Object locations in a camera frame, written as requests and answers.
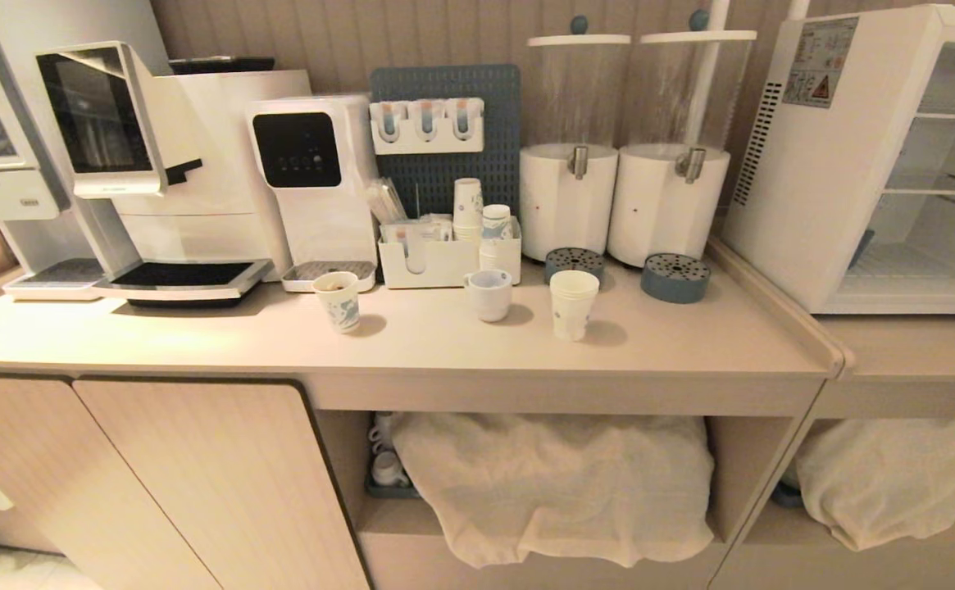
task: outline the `cabinet door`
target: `cabinet door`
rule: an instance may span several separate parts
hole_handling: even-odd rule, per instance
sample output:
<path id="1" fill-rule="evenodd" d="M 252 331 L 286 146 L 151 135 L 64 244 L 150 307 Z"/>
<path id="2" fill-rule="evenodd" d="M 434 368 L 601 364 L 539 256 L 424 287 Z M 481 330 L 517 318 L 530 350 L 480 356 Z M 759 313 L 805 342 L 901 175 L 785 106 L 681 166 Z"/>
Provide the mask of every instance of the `cabinet door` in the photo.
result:
<path id="1" fill-rule="evenodd" d="M 105 590 L 218 590 L 62 381 L 0 378 L 0 489 Z"/>
<path id="2" fill-rule="evenodd" d="M 90 380 L 73 388 L 223 588 L 369 588 L 298 389 Z"/>

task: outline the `glass dispenser jar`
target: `glass dispenser jar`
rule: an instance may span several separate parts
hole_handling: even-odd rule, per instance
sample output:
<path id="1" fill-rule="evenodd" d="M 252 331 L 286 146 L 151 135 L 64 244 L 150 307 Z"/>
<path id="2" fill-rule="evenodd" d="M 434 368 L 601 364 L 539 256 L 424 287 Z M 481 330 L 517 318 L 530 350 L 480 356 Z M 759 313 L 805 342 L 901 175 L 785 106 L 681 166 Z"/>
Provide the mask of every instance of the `glass dispenser jar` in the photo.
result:
<path id="1" fill-rule="evenodd" d="M 756 37 L 754 30 L 646 34 L 635 46 L 608 235 L 619 261 L 644 266 L 650 254 L 702 256 Z"/>
<path id="2" fill-rule="evenodd" d="M 534 100 L 521 149 L 525 256 L 557 247 L 604 253 L 619 153 L 613 147 L 630 36 L 564 34 L 529 39 Z"/>

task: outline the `metal spigot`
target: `metal spigot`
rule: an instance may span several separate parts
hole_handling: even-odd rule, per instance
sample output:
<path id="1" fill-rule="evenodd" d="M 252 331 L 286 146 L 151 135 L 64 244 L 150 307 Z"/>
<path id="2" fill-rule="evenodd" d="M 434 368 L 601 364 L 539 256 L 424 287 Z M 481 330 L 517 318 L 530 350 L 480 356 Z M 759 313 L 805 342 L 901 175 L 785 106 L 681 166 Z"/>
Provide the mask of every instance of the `metal spigot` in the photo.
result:
<path id="1" fill-rule="evenodd" d="M 707 150 L 702 148 L 688 148 L 680 154 L 675 163 L 675 172 L 683 176 L 685 184 L 693 184 L 703 172 L 703 160 L 707 158 Z"/>
<path id="2" fill-rule="evenodd" d="M 589 148 L 586 146 L 575 146 L 571 150 L 571 156 L 568 157 L 568 171 L 575 175 L 575 179 L 582 180 L 586 175 L 586 158 L 589 157 Z"/>

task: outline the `white towel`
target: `white towel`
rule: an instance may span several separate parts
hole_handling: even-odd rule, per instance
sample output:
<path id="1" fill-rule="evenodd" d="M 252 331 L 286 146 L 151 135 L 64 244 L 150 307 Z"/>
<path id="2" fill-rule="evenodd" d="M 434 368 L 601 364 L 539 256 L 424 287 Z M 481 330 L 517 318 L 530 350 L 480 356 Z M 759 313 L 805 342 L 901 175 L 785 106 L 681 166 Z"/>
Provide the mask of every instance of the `white towel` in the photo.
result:
<path id="1" fill-rule="evenodd" d="M 393 441 L 473 567 L 545 556 L 682 561 L 713 540 L 702 418 L 406 414 Z"/>
<path id="2" fill-rule="evenodd" d="M 808 514 L 849 549 L 954 524 L 955 420 L 818 424 L 796 462 Z"/>

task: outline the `small appliance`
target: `small appliance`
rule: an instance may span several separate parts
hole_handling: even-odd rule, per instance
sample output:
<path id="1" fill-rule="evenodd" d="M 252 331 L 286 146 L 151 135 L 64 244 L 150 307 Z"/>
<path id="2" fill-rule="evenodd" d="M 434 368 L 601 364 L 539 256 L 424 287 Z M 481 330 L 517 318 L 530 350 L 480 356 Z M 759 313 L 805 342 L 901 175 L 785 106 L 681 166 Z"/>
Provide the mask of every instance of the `small appliance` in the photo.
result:
<path id="1" fill-rule="evenodd" d="M 293 265 L 287 291 L 309 292 L 324 273 L 375 287 L 379 254 L 368 191 L 377 190 L 368 98 L 361 94 L 253 103 L 248 132 L 257 168 L 274 191 Z"/>
<path id="2" fill-rule="evenodd" d="M 627 79 L 608 253 L 703 256 L 729 168 L 725 151 L 754 30 L 646 34 Z"/>
<path id="3" fill-rule="evenodd" d="M 955 7 L 782 24 L 723 238 L 811 313 L 955 314 Z"/>
<path id="4" fill-rule="evenodd" d="M 166 63 L 144 0 L 0 0 L 0 232 L 25 272 L 4 287 L 15 299 L 94 299 L 92 284 L 139 258 L 110 202 L 67 190 L 69 158 L 36 70 L 36 52 L 109 38 Z"/>
<path id="5" fill-rule="evenodd" d="M 151 306 L 234 305 L 289 254 L 251 165 L 244 109 L 309 93 L 305 71 L 151 75 L 131 46 L 36 57 L 73 169 L 73 194 L 110 199 L 139 261 L 95 292 Z M 170 71 L 162 64 L 158 72 Z"/>
<path id="6" fill-rule="evenodd" d="M 613 147 L 630 37 L 563 34 L 529 39 L 537 63 L 525 92 L 521 232 L 525 256 L 559 247 L 605 251 L 619 152 Z"/>

